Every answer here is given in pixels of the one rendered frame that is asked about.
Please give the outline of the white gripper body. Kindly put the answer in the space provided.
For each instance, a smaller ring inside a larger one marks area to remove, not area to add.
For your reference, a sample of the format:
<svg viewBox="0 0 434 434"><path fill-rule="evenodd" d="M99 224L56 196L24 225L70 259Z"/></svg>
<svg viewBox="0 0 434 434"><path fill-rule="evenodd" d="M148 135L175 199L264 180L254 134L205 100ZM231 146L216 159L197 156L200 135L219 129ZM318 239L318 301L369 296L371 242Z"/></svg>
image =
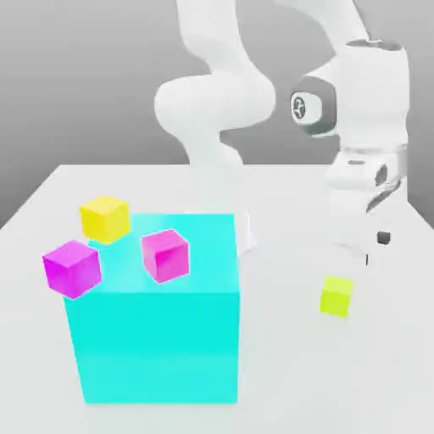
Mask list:
<svg viewBox="0 0 434 434"><path fill-rule="evenodd" d="M391 232L402 211L403 181L370 191L331 188L331 240L356 252L370 252L377 233Z"/></svg>

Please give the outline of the small lime cube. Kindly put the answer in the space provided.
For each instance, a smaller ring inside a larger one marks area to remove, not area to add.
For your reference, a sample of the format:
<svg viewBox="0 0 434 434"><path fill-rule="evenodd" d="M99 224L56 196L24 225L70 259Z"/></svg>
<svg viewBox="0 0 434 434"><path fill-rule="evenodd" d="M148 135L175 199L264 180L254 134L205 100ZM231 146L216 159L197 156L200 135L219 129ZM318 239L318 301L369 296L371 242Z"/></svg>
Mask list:
<svg viewBox="0 0 434 434"><path fill-rule="evenodd" d="M320 297L320 312L346 317L352 291L353 282L351 280L328 275Z"/></svg>

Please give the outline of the small pink cube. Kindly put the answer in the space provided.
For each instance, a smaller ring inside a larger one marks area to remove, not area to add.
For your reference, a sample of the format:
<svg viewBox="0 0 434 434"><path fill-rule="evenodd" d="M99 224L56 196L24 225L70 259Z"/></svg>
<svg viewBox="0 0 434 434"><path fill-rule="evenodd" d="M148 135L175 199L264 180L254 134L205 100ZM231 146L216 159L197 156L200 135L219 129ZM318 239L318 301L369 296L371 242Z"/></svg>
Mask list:
<svg viewBox="0 0 434 434"><path fill-rule="evenodd" d="M176 230L143 236L141 247L144 269L158 284L189 274L189 244Z"/></svg>

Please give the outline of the small yellow cube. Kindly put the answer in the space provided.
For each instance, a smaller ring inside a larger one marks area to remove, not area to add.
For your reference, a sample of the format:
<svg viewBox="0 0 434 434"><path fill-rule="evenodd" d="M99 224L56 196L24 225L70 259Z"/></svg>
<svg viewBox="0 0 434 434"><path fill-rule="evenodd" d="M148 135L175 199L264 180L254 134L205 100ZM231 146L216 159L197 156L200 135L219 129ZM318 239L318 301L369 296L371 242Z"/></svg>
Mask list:
<svg viewBox="0 0 434 434"><path fill-rule="evenodd" d="M102 196L80 206L84 235L109 245L131 230L129 205L118 198Z"/></svg>

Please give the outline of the small magenta cube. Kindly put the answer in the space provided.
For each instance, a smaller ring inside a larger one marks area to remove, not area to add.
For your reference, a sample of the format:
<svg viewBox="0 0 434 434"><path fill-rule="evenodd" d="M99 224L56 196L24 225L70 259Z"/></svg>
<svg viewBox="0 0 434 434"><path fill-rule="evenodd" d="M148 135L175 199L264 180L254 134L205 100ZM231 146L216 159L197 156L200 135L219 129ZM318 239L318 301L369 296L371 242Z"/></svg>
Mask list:
<svg viewBox="0 0 434 434"><path fill-rule="evenodd" d="M50 289L77 299L102 281L99 252L70 241L42 256Z"/></svg>

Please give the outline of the large cyan box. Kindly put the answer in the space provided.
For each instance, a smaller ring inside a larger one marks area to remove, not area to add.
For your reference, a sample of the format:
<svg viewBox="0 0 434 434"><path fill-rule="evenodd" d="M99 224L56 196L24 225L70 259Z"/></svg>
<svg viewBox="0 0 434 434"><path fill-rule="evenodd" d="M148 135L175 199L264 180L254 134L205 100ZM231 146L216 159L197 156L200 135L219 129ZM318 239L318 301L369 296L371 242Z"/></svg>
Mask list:
<svg viewBox="0 0 434 434"><path fill-rule="evenodd" d="M173 229L187 275L157 283L141 239ZM64 302L83 398L107 403L235 403L240 285L229 214L134 214L131 232L98 244L102 282Z"/></svg>

